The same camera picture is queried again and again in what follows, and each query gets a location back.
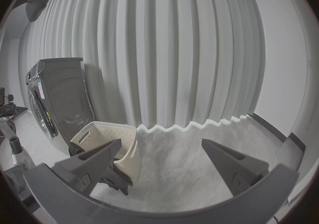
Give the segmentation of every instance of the white plastic basket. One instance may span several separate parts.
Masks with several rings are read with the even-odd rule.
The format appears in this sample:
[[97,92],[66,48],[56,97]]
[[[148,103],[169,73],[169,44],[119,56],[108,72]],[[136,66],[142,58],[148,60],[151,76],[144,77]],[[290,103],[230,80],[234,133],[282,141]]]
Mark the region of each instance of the white plastic basket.
[[93,121],[80,130],[71,142],[87,151],[119,138],[122,141],[122,147],[115,156],[118,160],[114,161],[114,166],[129,176],[134,184],[141,170],[141,156],[138,151],[135,127]]

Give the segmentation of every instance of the ceiling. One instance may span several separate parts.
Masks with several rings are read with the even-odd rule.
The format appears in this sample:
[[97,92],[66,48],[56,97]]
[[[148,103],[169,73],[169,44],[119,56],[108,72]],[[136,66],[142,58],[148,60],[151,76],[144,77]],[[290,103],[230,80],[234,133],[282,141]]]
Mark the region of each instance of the ceiling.
[[26,4],[12,10],[3,26],[3,29],[6,28],[3,41],[20,39],[28,22]]

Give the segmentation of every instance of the curtain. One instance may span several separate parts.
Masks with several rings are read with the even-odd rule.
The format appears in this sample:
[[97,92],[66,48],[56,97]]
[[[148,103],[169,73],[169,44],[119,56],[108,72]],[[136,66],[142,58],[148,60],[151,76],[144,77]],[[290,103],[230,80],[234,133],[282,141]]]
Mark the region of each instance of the curtain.
[[49,0],[19,46],[39,60],[82,57],[99,121],[164,128],[253,113],[265,43],[255,0]]

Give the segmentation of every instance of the washer door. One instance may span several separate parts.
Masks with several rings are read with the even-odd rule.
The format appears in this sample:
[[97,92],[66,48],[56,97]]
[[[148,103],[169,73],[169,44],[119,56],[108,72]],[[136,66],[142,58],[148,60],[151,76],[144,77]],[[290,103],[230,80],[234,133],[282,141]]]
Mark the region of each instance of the washer door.
[[49,114],[44,109],[37,93],[33,89],[28,90],[28,97],[35,119],[37,120],[39,126],[42,128],[46,136],[52,140],[52,138],[55,137],[55,134],[53,132]]

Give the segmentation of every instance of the gray floor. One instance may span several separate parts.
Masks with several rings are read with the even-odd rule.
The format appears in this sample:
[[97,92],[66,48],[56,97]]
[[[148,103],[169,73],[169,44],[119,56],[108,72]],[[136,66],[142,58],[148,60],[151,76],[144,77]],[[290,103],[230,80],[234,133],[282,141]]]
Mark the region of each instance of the gray floor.
[[[32,113],[15,121],[17,135],[35,164],[52,166],[67,158],[48,142],[35,122]],[[127,209],[150,212],[176,212],[202,208],[232,197],[201,147],[207,138],[244,154],[269,163],[269,170],[278,163],[296,169],[301,150],[288,138],[280,142],[267,129],[249,116],[220,123],[208,121],[200,126],[191,123],[186,129],[174,126],[147,131],[138,128],[138,147],[142,158],[139,179],[129,187],[129,195],[98,184],[91,196]],[[10,168],[9,143],[0,146],[0,164]]]

